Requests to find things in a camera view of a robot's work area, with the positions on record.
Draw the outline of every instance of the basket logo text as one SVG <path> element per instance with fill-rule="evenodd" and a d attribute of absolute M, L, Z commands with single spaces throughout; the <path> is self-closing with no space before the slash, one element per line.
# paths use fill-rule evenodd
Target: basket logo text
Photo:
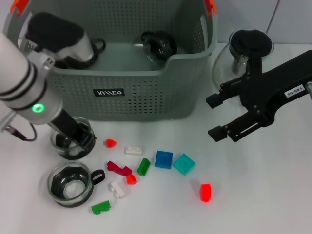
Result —
<path fill-rule="evenodd" d="M 120 97 L 125 96 L 123 89 L 93 89 L 96 97 Z"/>

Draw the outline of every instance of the gray plastic basket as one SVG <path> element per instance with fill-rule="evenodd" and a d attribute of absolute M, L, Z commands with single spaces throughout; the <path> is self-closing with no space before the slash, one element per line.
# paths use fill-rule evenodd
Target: gray plastic basket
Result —
<path fill-rule="evenodd" d="M 203 0 L 31 0 L 19 17 L 16 9 L 8 15 L 4 33 L 17 44 L 29 13 L 40 11 L 75 22 L 90 38 L 107 42 L 103 56 L 90 69 L 53 68 L 48 77 L 71 115 L 153 121 L 192 112 L 217 35 L 217 15 L 208 17 Z M 171 56 L 164 67 L 147 65 L 144 52 L 138 56 L 133 44 L 143 32 L 159 30 L 172 34 L 188 54 Z M 119 48 L 128 49 L 119 53 Z M 24 39 L 20 49 L 27 52 L 33 46 Z M 120 88 L 125 96 L 96 97 L 93 91 Z"/>

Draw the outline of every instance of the blue block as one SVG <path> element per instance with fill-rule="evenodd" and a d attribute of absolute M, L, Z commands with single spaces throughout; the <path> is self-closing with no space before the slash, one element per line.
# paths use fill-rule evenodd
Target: blue block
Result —
<path fill-rule="evenodd" d="M 157 150 L 155 166 L 170 169 L 172 165 L 172 157 L 173 153 Z"/>
<path fill-rule="evenodd" d="M 193 169 L 195 165 L 196 163 L 191 160 L 186 154 L 182 154 L 181 157 L 179 157 L 174 162 L 174 167 L 177 168 L 177 170 L 184 175 L 190 172 L 190 170 Z"/>

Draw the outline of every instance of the green indicator light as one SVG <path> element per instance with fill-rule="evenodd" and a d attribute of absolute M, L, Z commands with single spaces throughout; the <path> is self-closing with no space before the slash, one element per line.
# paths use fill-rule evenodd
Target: green indicator light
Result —
<path fill-rule="evenodd" d="M 44 111 L 44 105 L 43 104 L 33 105 L 32 111 L 35 113 L 41 113 Z"/>

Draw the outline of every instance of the label sticker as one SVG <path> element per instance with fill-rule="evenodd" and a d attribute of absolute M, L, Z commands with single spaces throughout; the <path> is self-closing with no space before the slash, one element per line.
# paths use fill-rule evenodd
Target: label sticker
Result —
<path fill-rule="evenodd" d="M 285 94 L 286 97 L 290 98 L 291 96 L 293 96 L 293 95 L 295 95 L 297 93 L 300 93 L 300 92 L 302 92 L 304 90 L 305 90 L 305 88 L 303 87 L 302 84 L 300 84 L 299 86 L 297 86 L 297 87 L 295 87 L 293 89 L 290 89 L 289 91 L 285 92 L 284 94 Z"/>
<path fill-rule="evenodd" d="M 125 96 L 123 89 L 93 89 L 96 97 L 120 97 Z"/>

